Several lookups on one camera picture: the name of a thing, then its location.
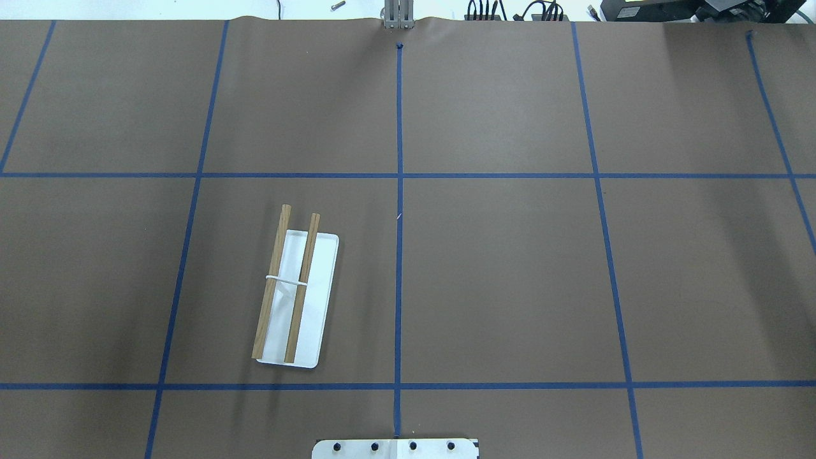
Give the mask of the white wooden towel rack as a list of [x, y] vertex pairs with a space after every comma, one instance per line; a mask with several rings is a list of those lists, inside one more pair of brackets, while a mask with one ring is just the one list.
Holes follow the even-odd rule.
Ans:
[[339, 237], [309, 228], [289, 228], [291, 206], [283, 204], [265, 276], [251, 358], [263, 364], [314, 369], [323, 348]]

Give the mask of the black monitor stand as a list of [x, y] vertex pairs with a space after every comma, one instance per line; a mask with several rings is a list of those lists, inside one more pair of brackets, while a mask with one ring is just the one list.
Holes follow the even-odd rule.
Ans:
[[601, 1], [608, 22], [784, 24], [805, 1]]

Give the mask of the aluminium frame post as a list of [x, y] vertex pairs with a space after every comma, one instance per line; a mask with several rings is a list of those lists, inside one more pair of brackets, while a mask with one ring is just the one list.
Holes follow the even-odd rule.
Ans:
[[413, 0], [385, 0], [382, 8], [385, 29], [413, 29], [416, 26]]

